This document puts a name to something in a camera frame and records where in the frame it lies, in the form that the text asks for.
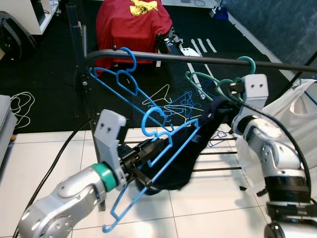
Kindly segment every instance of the blue hanger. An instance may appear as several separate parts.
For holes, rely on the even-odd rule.
[[[192,91],[185,91],[185,93],[182,96],[178,97],[177,99],[170,102],[169,104],[164,106],[159,106],[160,108],[162,108],[165,116],[167,117],[166,122],[171,121],[170,117],[172,115],[183,115],[185,118],[190,119],[192,117],[191,114],[193,112],[193,109],[202,107],[201,104],[193,102],[192,95],[193,95]]]
[[[212,137],[212,139],[214,139],[214,138],[219,138],[219,139],[225,138],[228,134],[229,134],[229,132],[224,132],[224,131],[222,131],[222,130],[216,130],[216,134]],[[212,148],[212,147],[214,147],[215,145],[220,144],[220,143],[222,143],[222,142],[224,142],[224,140],[220,140],[220,141],[216,142],[215,144],[213,144],[212,141],[210,141],[210,142],[208,143],[208,146],[209,146],[210,148]]]
[[[169,131],[163,131],[161,133],[157,133],[157,131],[152,131],[152,132],[148,132],[146,131],[145,128],[145,124],[146,124],[146,120],[148,118],[150,118],[150,114],[153,112],[158,112],[160,116],[164,116],[164,112],[160,107],[153,107],[150,108],[145,115],[143,116],[142,119],[142,124],[141,124],[141,129],[144,135],[146,136],[154,136],[154,139],[152,141],[155,141],[157,139],[159,139],[160,136],[162,135],[167,135],[168,137],[168,141],[169,141],[169,145],[151,162],[150,160],[148,160],[148,165],[151,168],[165,153],[166,151],[168,151],[172,146],[173,146],[173,140],[172,140],[172,136],[178,132],[179,130],[181,130],[182,128],[188,126],[189,124],[194,124],[196,129],[194,130],[194,132],[187,138],[187,140],[185,141],[185,143],[176,151],[176,153],[168,160],[168,162],[160,169],[160,171],[152,178],[152,182],[155,182],[156,179],[164,172],[164,170],[170,165],[170,163],[173,162],[173,160],[176,158],[176,156],[182,151],[182,149],[184,149],[184,147],[188,144],[188,142],[193,138],[193,136],[197,133],[197,131],[199,130],[200,126],[198,124],[198,119],[193,119],[190,120],[184,124],[182,124],[180,127],[178,127],[177,129],[173,130],[172,132]],[[137,195],[137,197],[124,209],[124,211],[120,214],[117,215],[115,210],[118,206],[119,201],[121,200],[122,196],[124,195],[126,189],[127,189],[128,185],[126,186],[126,188],[124,190],[121,191],[120,195],[117,197],[111,211],[110,214],[112,214],[112,216],[115,218],[115,222],[112,225],[103,226],[103,232],[104,233],[108,233],[110,232],[117,224],[118,222],[123,218],[123,216],[131,209],[131,207],[141,198],[141,196],[148,190],[147,187],[144,187],[142,189],[142,191],[140,191],[140,193]]]
[[[210,92],[207,92],[208,88],[209,88],[211,85],[213,85],[213,82],[212,82],[211,80],[205,80],[205,81],[201,82],[200,85],[201,85],[201,87],[202,87],[202,90],[203,90],[205,93],[207,93],[212,99],[216,98],[215,95],[213,95],[213,94],[210,93]],[[196,95],[197,95],[197,97],[200,97],[200,91],[199,91],[197,88],[195,88],[195,90],[196,90]]]
[[[130,74],[131,72],[133,72],[136,68],[136,65],[137,65],[137,61],[134,57],[134,55],[132,54],[132,52],[126,48],[126,47],[122,47],[120,48],[120,50],[122,51],[126,51],[131,57],[132,57],[132,60],[133,60],[133,66],[132,68],[127,68],[126,70],[118,70],[117,72],[114,72],[110,69],[106,69],[106,68],[99,68],[99,67],[95,67],[94,70],[92,70],[92,68],[89,69],[89,74],[90,76],[92,76],[92,78],[94,78],[96,81],[98,81],[99,83],[101,83],[103,86],[105,86],[107,89],[109,89],[111,92],[113,92],[115,95],[117,95],[119,98],[121,98],[123,101],[125,101],[127,104],[131,105],[134,109],[136,109],[137,111],[139,111],[140,113],[142,114],[145,114],[145,111],[143,111],[142,109],[140,109],[139,107],[137,107],[136,105],[132,104],[131,102],[129,102],[129,100],[127,100],[125,97],[123,97],[121,94],[119,94],[118,92],[116,92],[115,90],[113,90],[110,86],[108,86],[106,83],[102,82],[100,79],[98,79],[97,77],[97,70],[101,70],[101,71],[105,71],[105,72],[108,72],[110,74],[113,74],[115,75],[115,78],[116,78],[116,83],[121,87],[123,88],[125,91],[127,91],[129,94],[131,94],[132,96],[137,96],[139,93],[141,95],[143,95],[146,99],[148,99],[153,106],[157,106],[155,102],[153,102],[153,100],[146,94],[144,93],[138,86],[137,82],[135,81],[134,77]],[[135,86],[135,91],[132,92],[130,89],[128,89],[127,87],[125,87],[124,85],[122,85],[120,82],[119,82],[119,76],[120,74],[124,74],[126,75],[128,78],[131,79],[131,81],[133,82],[134,86]],[[166,122],[166,116],[164,115],[164,123],[161,124],[159,123],[157,120],[155,120],[154,118],[150,117],[150,119],[156,123],[157,125],[163,127],[165,130],[167,131],[171,131],[169,129],[167,129],[165,127],[165,122]]]

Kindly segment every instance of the white tile floor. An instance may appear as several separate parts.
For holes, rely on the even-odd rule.
[[[227,128],[223,126],[221,130],[226,131]],[[34,189],[69,134],[21,134],[11,145],[0,180],[0,238],[13,234]],[[144,139],[141,130],[136,128],[129,130],[126,141]],[[224,151],[232,151],[226,141],[204,150]],[[79,132],[69,143],[38,198],[49,194],[63,178],[96,161],[91,132]],[[238,166],[238,162],[233,154],[201,155],[195,168],[235,166]],[[240,191],[239,186],[249,186],[241,171],[195,172],[190,183],[181,191],[163,191],[155,196],[143,196],[112,232],[104,234],[102,225],[114,221],[109,214],[118,196],[114,190],[107,195],[107,210],[99,212],[96,208],[75,226],[69,237],[261,238],[269,221],[265,208],[259,206],[264,204]],[[131,184],[118,206],[118,212],[131,202],[137,192],[134,184]]]

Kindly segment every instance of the drying rack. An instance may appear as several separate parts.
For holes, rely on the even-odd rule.
[[[81,0],[73,0],[73,3],[69,3],[66,6],[67,15],[69,19],[69,27],[71,31],[71,37],[77,62],[77,69],[75,71],[75,114],[76,117],[79,117],[79,111],[82,108],[79,108],[78,105],[83,103],[84,110],[87,113],[89,118],[95,118],[97,113],[94,109],[92,103],[92,92],[90,88],[90,76],[89,68],[94,62],[99,58],[110,57],[110,58],[131,58],[131,56],[126,51],[121,51],[117,49],[106,49],[98,50],[91,53],[87,53],[87,25],[84,14],[84,8]],[[184,62],[184,63],[201,63],[201,64],[218,64],[218,65],[236,65],[236,66],[246,66],[250,67],[250,63],[245,60],[238,59],[222,59],[222,58],[208,58],[208,57],[188,57],[188,56],[179,56],[179,55],[165,55],[165,54],[156,54],[156,53],[146,53],[146,52],[132,52],[136,59],[143,60],[155,60],[155,61],[164,61],[164,62]],[[262,68],[271,68],[271,69],[283,69],[283,70],[293,70],[298,71],[297,75],[300,75],[301,72],[317,72],[317,68],[306,65],[298,64],[285,64],[285,63],[271,63],[263,61],[255,61],[257,67]],[[290,89],[293,83],[297,78],[291,80],[280,92],[281,96],[284,92]],[[90,129],[92,134],[96,130],[96,124],[92,121],[90,122]],[[96,146],[95,139],[94,146],[97,156],[97,161],[100,162],[99,152]],[[236,138],[212,138],[210,141],[229,141],[236,140]],[[127,141],[126,143],[139,143],[141,141]],[[237,152],[209,152],[202,153],[203,155],[219,155],[219,154],[237,154]],[[194,172],[206,172],[206,171],[224,171],[224,170],[240,170],[241,167],[230,167],[230,168],[212,168],[212,169],[196,169]],[[99,204],[99,210],[104,211],[106,209],[105,202]]]

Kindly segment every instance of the black rack bar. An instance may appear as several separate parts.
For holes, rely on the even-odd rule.
[[[229,155],[229,154],[237,154],[236,151],[228,151],[228,152],[207,152],[200,153],[200,155]]]
[[[221,138],[213,138],[213,139],[210,139],[209,141],[225,141],[225,140],[236,140],[237,138],[236,137],[233,137],[233,138],[224,138],[224,139],[221,139]],[[125,144],[139,144],[139,143],[142,143],[143,141],[125,141],[124,143]]]
[[[223,59],[223,58],[211,58],[211,57],[195,57],[195,56],[178,56],[178,55],[167,55],[167,54],[156,54],[147,52],[132,52],[136,59],[143,60],[156,60],[164,62],[186,62],[186,63],[209,63],[209,64],[220,64],[220,65],[236,65],[236,66],[250,66],[250,63],[246,60],[238,59]],[[131,56],[120,50],[99,50],[89,53],[86,58],[86,65],[90,66],[96,59],[110,57],[110,58],[131,58]],[[262,68],[274,68],[284,70],[294,70],[302,72],[317,72],[317,67],[304,66],[299,64],[289,63],[271,63],[263,61],[255,61],[257,67]]]
[[[207,172],[207,171],[223,171],[223,170],[240,170],[241,167],[229,167],[229,168],[213,168],[213,169],[198,169],[193,172]]]
[[[86,57],[87,55],[87,26],[82,25],[82,41],[83,41],[83,51],[84,51],[84,56]]]

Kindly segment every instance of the black backpack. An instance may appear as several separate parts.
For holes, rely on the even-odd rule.
[[[14,60],[19,61],[35,52],[33,36],[10,14],[0,11],[0,46]]]

